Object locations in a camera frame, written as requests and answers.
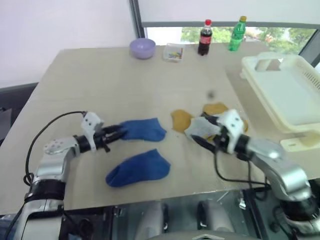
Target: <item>white basket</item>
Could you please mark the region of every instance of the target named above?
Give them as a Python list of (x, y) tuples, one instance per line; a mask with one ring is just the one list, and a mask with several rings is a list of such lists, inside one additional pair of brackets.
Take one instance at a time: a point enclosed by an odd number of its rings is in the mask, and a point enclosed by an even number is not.
[[(280, 60), (278, 70), (267, 70)], [(274, 124), (305, 137), (282, 140), (289, 152), (320, 148), (320, 74), (301, 56), (262, 52), (242, 59), (246, 78)]]

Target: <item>trees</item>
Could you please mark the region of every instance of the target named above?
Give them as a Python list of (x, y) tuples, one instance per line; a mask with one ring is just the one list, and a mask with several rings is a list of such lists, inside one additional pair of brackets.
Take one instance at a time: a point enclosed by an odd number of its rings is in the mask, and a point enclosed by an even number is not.
[(266, 42), (266, 44), (271, 51), (282, 54), (298, 54), (302, 49), (297, 44), (283, 39)]
[(314, 29), (307, 28), (290, 28), (289, 30), (290, 38), (298, 45), (305, 45), (314, 32)]
[[(232, 27), (212, 27), (212, 42), (227, 43), (230, 42)], [(183, 27), (181, 41), (189, 43), (198, 43), (200, 38), (201, 27)]]
[(267, 41), (266, 38), (270, 36), (274, 39), (279, 39), (285, 32), (284, 27), (257, 27), (257, 29), (261, 31), (258, 37), (263, 42)]

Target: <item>white wall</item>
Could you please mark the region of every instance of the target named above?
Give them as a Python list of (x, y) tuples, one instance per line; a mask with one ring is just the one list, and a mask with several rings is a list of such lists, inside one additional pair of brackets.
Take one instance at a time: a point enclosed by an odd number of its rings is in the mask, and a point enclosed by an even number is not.
[(139, 0), (142, 22), (238, 21), (320, 24), (320, 0)]
[(60, 50), (133, 39), (128, 0), (0, 0), (0, 88), (38, 82)]

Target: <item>blue sock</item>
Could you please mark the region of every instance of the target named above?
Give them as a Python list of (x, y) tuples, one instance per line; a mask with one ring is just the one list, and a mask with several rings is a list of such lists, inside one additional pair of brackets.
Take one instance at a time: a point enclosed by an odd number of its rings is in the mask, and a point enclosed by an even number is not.
[(170, 163), (157, 149), (153, 149), (126, 159), (105, 177), (105, 181), (111, 187), (122, 187), (141, 181), (162, 179), (169, 171)]
[(120, 123), (127, 130), (122, 140), (146, 140), (151, 142), (162, 141), (167, 131), (164, 130), (158, 121), (158, 118), (145, 120), (130, 120)]

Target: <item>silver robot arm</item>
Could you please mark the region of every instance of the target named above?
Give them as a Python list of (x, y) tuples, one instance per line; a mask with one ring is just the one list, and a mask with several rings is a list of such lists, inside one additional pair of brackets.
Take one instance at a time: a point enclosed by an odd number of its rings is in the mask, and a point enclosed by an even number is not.
[(320, 210), (312, 196), (304, 170), (290, 161), (277, 143), (243, 134), (244, 123), (236, 110), (222, 116), (205, 116), (220, 132), (211, 144), (201, 136), (192, 138), (214, 154), (221, 150), (237, 158), (251, 161), (267, 177), (274, 195), (279, 199), (287, 223), (301, 236), (320, 234)]
[(87, 112), (81, 123), (84, 135), (54, 139), (44, 146), (44, 155), (24, 197), (15, 240), (64, 239), (64, 197), (71, 160), (99, 148), (109, 152), (107, 144), (126, 133), (118, 125), (102, 128), (103, 124), (94, 112)]

